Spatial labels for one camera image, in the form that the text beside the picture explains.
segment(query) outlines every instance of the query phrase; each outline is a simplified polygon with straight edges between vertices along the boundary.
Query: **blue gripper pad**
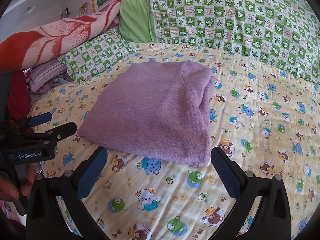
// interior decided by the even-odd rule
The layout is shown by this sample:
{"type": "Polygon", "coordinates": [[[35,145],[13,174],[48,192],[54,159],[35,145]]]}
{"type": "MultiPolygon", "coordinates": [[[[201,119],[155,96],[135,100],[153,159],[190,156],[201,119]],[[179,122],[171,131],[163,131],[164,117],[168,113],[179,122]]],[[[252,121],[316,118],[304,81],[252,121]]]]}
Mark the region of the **blue gripper pad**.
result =
{"type": "Polygon", "coordinates": [[[52,114],[47,112],[44,114],[40,114],[40,115],[36,115],[30,118],[28,125],[30,125],[31,127],[35,127],[38,125],[41,125],[45,122],[49,122],[52,119],[52,114]]]}
{"type": "Polygon", "coordinates": [[[231,198],[235,198],[236,200],[240,199],[240,181],[238,180],[234,172],[231,170],[227,162],[224,160],[224,158],[221,156],[220,152],[218,152],[218,150],[216,150],[215,148],[213,148],[211,151],[211,163],[217,171],[229,196],[231,198]]]}
{"type": "Polygon", "coordinates": [[[79,179],[77,184],[77,196],[79,199],[86,198],[89,195],[99,174],[107,163],[107,158],[108,152],[105,148],[102,148],[79,179]]]}

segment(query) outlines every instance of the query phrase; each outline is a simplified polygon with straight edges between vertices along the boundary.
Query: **purple folded sweater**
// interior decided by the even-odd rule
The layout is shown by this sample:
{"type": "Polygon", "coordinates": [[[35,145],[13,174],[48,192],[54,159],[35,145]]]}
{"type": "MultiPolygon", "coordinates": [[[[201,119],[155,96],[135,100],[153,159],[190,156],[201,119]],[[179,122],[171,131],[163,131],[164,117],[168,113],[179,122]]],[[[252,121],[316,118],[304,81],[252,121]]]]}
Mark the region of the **purple folded sweater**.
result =
{"type": "Polygon", "coordinates": [[[200,167],[210,159],[212,71],[134,63],[99,95],[78,135],[99,146],[200,167]]]}

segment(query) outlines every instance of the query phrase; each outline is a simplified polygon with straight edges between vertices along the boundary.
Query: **striped pillow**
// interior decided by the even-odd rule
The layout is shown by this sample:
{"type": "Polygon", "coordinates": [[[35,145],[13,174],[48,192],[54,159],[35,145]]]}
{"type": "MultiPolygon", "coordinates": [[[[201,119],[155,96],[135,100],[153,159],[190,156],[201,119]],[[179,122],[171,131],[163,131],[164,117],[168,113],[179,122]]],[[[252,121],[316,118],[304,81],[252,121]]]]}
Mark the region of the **striped pillow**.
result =
{"type": "Polygon", "coordinates": [[[32,92],[37,92],[44,83],[65,71],[67,68],[57,58],[37,65],[31,69],[29,87],[32,92]]]}

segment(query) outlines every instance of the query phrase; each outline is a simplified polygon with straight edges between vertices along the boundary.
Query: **green checkered quilt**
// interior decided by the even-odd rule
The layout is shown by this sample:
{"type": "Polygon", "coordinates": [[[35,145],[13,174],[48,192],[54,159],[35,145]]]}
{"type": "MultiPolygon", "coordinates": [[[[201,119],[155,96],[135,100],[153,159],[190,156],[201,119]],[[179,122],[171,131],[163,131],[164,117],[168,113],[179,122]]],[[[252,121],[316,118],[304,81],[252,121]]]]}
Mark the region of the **green checkered quilt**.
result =
{"type": "Polygon", "coordinates": [[[150,3],[155,34],[161,43],[242,53],[320,83],[320,24],[306,0],[150,0],[150,3]]]}
{"type": "Polygon", "coordinates": [[[110,30],[61,55],[58,60],[67,67],[68,74],[77,85],[108,71],[112,65],[135,51],[137,48],[131,47],[118,33],[110,30]]]}

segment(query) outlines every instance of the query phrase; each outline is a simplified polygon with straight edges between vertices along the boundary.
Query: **red floral blanket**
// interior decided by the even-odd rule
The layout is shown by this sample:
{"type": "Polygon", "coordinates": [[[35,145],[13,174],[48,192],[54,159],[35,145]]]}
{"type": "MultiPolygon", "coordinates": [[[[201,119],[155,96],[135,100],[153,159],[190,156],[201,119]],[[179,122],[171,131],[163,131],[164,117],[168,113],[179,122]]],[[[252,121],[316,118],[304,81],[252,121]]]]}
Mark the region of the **red floral blanket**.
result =
{"type": "Polygon", "coordinates": [[[104,12],[65,18],[11,35],[0,43],[0,72],[47,62],[112,28],[119,22],[120,1],[113,0],[104,12]]]}

